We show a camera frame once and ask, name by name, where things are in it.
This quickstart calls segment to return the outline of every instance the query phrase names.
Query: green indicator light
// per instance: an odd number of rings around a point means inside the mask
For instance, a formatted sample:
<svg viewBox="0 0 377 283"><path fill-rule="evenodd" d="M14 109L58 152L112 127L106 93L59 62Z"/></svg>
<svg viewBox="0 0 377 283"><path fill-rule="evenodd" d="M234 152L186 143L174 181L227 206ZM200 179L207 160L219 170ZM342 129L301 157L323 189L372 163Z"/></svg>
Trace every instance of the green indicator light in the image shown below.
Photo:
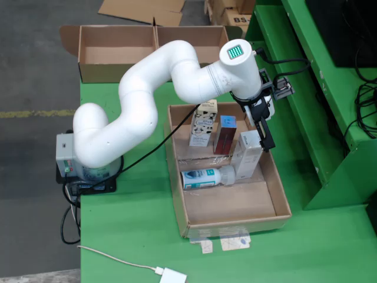
<svg viewBox="0 0 377 283"><path fill-rule="evenodd" d="M237 45L235 47L232 47L231 49L228 49L227 52L231 60L243 55L243 50L240 45Z"/></svg>

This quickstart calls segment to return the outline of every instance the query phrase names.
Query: white robotic arm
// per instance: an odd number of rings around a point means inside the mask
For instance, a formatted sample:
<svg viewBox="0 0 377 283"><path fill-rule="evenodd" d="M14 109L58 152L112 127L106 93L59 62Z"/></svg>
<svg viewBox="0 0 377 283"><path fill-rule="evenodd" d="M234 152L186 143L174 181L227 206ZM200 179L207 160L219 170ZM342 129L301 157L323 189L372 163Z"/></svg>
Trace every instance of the white robotic arm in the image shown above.
<svg viewBox="0 0 377 283"><path fill-rule="evenodd" d="M193 104L229 91L240 100L253 99L262 86L247 41L228 42L220 50L220 60L204 68L200 68L195 49L188 42L172 41L124 74L119 84L118 119L109 124L105 111L94 103L78 108L73 123L78 160L89 168L103 167L148 138L158 116L153 92L170 78L177 95Z"/></svg>

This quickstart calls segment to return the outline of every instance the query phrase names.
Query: black monitor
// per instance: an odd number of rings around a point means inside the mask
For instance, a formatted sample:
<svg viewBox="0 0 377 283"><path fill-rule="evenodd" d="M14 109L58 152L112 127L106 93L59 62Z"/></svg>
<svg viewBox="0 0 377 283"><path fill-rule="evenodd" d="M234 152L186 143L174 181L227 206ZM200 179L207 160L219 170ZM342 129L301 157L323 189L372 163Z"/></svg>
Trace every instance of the black monitor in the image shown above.
<svg viewBox="0 0 377 283"><path fill-rule="evenodd" d="M376 0L306 0L337 67L377 67Z"/></svg>

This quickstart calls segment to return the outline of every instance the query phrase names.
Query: white cardboard box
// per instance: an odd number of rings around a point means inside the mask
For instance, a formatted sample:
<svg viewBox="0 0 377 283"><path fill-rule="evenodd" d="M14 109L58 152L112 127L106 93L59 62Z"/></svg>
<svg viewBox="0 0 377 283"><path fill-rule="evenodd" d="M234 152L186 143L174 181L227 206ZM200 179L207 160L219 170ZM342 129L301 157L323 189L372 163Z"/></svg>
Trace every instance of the white cardboard box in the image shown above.
<svg viewBox="0 0 377 283"><path fill-rule="evenodd" d="M237 146L230 164L236 171L236 180L247 179L253 176L260 156L262 155L260 136L257 130L240 133Z"/></svg>
<svg viewBox="0 0 377 283"><path fill-rule="evenodd" d="M198 107L191 120L190 146L208 145L216 116L216 99L211 99Z"/></svg>

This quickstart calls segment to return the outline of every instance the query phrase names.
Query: white plastic bottle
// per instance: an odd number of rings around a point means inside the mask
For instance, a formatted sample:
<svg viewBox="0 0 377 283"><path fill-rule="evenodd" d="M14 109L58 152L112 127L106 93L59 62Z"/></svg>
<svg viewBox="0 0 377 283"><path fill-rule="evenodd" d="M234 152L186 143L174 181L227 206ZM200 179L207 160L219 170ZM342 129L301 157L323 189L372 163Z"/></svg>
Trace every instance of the white plastic bottle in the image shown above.
<svg viewBox="0 0 377 283"><path fill-rule="evenodd" d="M183 189L198 189L201 187L215 186L219 183L232 185L236 181L236 173L232 165L220 169L209 168L202 170L182 171Z"/></svg>

